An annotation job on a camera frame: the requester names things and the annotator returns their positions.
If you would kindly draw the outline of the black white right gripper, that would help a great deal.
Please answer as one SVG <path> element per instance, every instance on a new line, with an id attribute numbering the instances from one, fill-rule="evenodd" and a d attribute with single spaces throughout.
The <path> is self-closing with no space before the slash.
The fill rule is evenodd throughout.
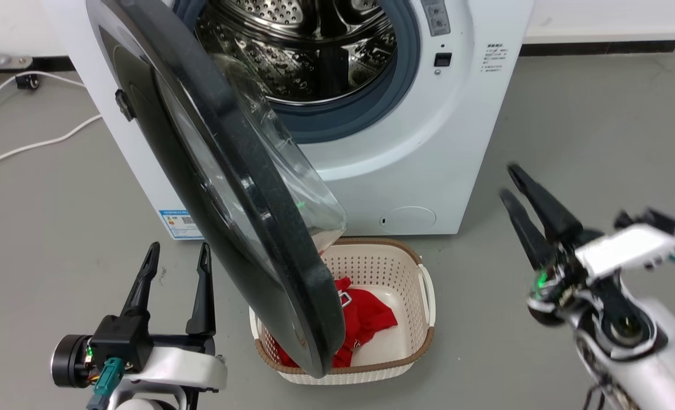
<path id="1" fill-rule="evenodd" d="M 545 229 L 543 236 L 517 197 L 500 190 L 519 242 L 537 270 L 527 301 L 531 316 L 548 326 L 567 322 L 606 347 L 654 345 L 658 327 L 631 296 L 621 274 L 651 270 L 675 255 L 675 218 L 655 208 L 636 216 L 621 212 L 613 234 L 574 249 L 559 247 L 554 256 L 546 239 L 572 247 L 584 231 L 582 223 L 520 165 L 507 169 Z"/>

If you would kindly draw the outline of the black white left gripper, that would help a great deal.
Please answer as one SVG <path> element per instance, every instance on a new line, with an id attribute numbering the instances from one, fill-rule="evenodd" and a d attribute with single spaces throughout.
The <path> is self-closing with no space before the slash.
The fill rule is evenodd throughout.
<path id="1" fill-rule="evenodd" d="M 218 392 L 226 388 L 227 368 L 215 353 L 215 297 L 210 246 L 203 243 L 198 285 L 184 335 L 152 335 L 148 301 L 158 272 L 159 242 L 148 247 L 121 316 L 106 316 L 92 335 L 66 335 L 51 357 L 58 387 L 86 388 L 105 379 L 108 361 L 117 360 L 120 389 L 139 392 Z"/>

